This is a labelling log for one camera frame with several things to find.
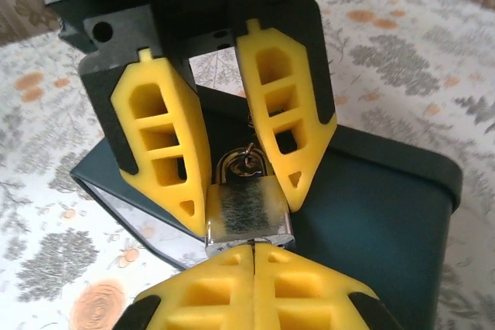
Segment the orange flower pattern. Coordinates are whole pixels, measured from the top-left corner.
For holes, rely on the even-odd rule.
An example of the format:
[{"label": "orange flower pattern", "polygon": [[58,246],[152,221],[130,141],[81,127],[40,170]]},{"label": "orange flower pattern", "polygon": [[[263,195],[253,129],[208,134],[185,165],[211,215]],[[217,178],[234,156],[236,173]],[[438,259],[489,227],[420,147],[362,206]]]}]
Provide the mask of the orange flower pattern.
[{"label": "orange flower pattern", "polygon": [[35,73],[27,73],[22,77],[18,78],[14,84],[17,90],[25,90],[29,88],[36,87],[43,80],[43,74],[39,71]]},{"label": "orange flower pattern", "polygon": [[[154,229],[143,230],[144,233],[154,234]],[[124,248],[120,250],[120,254],[114,259],[110,267],[117,266],[119,268],[126,268],[129,264],[135,262],[141,255],[140,250],[144,249],[142,245],[139,245],[137,241],[127,239],[125,241]]]},{"label": "orange flower pattern", "polygon": [[392,30],[398,27],[396,21],[392,19],[375,19],[373,24],[379,29]]},{"label": "orange flower pattern", "polygon": [[145,223],[141,226],[139,232],[145,239],[151,239],[155,235],[155,226],[151,223]]},{"label": "orange flower pattern", "polygon": [[359,97],[359,100],[365,100],[366,102],[374,102],[380,99],[380,97],[382,97],[382,94],[377,88],[371,92],[367,92],[366,94],[362,95],[361,97]]},{"label": "orange flower pattern", "polygon": [[483,80],[483,78],[481,77],[481,74],[480,73],[471,73],[468,77],[472,81],[482,81]]},{"label": "orange flower pattern", "polygon": [[116,280],[88,286],[74,302],[70,330],[111,330],[125,309],[126,296]]},{"label": "orange flower pattern", "polygon": [[69,82],[70,82],[69,79],[64,77],[62,79],[56,80],[55,83],[53,83],[53,85],[57,88],[62,88],[65,87]]},{"label": "orange flower pattern", "polygon": [[369,22],[373,19],[374,13],[363,9],[357,9],[347,13],[347,17],[355,22]]},{"label": "orange flower pattern", "polygon": [[39,87],[28,89],[22,95],[22,102],[26,102],[26,103],[33,102],[41,98],[42,95],[43,95],[43,89]]},{"label": "orange flower pattern", "polygon": [[341,106],[341,105],[347,103],[347,101],[349,100],[349,97],[348,96],[335,96],[333,98],[333,100],[335,101],[336,106]]},{"label": "orange flower pattern", "polygon": [[438,104],[430,104],[425,110],[425,115],[434,116],[437,115],[440,111],[441,108]]},{"label": "orange flower pattern", "polygon": [[395,17],[404,17],[405,16],[405,11],[401,9],[396,9],[392,12],[390,12],[391,15],[394,15]]},{"label": "orange flower pattern", "polygon": [[445,86],[446,87],[455,87],[456,85],[459,84],[461,80],[458,77],[448,77],[445,80]]}]

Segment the clamp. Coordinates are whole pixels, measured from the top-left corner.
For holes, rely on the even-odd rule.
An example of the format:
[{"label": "clamp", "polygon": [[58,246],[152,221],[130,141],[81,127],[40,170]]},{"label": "clamp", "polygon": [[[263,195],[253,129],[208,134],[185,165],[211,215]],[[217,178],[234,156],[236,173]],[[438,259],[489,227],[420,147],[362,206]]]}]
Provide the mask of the clamp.
[{"label": "clamp", "polygon": [[[337,125],[314,0],[44,2],[86,53],[78,73],[122,178],[210,257],[141,293],[114,330],[400,329],[365,284],[291,251],[290,213]],[[229,47],[256,138],[210,148],[189,59]]]}]

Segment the padlock body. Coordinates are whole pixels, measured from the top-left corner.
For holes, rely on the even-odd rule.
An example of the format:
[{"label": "padlock body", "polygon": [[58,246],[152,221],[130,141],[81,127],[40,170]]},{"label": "padlock body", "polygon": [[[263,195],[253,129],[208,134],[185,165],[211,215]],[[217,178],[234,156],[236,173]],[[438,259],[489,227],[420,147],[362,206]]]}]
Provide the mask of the padlock body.
[{"label": "padlock body", "polygon": [[208,257],[249,242],[294,242],[288,203],[274,175],[211,185],[206,217]]}]

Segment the triangular hole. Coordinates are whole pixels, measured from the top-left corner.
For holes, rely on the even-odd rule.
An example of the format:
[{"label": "triangular hole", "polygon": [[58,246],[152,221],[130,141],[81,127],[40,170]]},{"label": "triangular hole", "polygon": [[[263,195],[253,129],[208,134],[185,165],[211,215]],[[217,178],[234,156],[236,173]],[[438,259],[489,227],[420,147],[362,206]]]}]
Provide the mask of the triangular hole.
[{"label": "triangular hole", "polygon": [[292,187],[297,189],[297,185],[299,184],[299,180],[301,179],[301,172],[292,173],[288,178],[291,180]]},{"label": "triangular hole", "polygon": [[187,213],[188,216],[194,215],[194,201],[182,201],[180,207]]}]

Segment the square hole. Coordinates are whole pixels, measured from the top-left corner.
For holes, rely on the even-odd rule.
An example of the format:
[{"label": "square hole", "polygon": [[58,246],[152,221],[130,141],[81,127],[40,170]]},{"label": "square hole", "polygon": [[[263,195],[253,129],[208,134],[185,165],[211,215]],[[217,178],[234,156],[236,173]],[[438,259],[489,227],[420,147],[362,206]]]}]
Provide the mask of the square hole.
[{"label": "square hole", "polygon": [[263,49],[256,54],[261,85],[292,75],[292,64],[286,52],[278,47]]},{"label": "square hole", "polygon": [[306,146],[306,133],[302,121],[290,123],[275,130],[278,150],[286,155]]},{"label": "square hole", "polygon": [[330,311],[324,308],[278,310],[280,330],[330,330]]},{"label": "square hole", "polygon": [[288,85],[265,94],[265,103],[269,117],[298,107],[299,102],[295,85]]},{"label": "square hole", "polygon": [[187,288],[182,306],[229,305],[232,286],[232,280],[229,279],[197,281]]},{"label": "square hole", "polygon": [[141,129],[140,133],[148,151],[177,146],[179,144],[176,131],[172,124]]},{"label": "square hole", "polygon": [[220,330],[224,322],[223,316],[201,316],[171,318],[167,321],[167,330]]},{"label": "square hole", "polygon": [[281,274],[275,278],[276,298],[319,298],[321,280],[314,274]]},{"label": "square hole", "polygon": [[183,164],[184,158],[158,158],[152,160],[153,170],[155,171],[156,181],[161,186],[178,185],[187,180],[186,168],[183,173],[179,173],[180,164]]},{"label": "square hole", "polygon": [[129,97],[129,106],[136,119],[166,114],[160,87],[155,83],[136,87]]}]

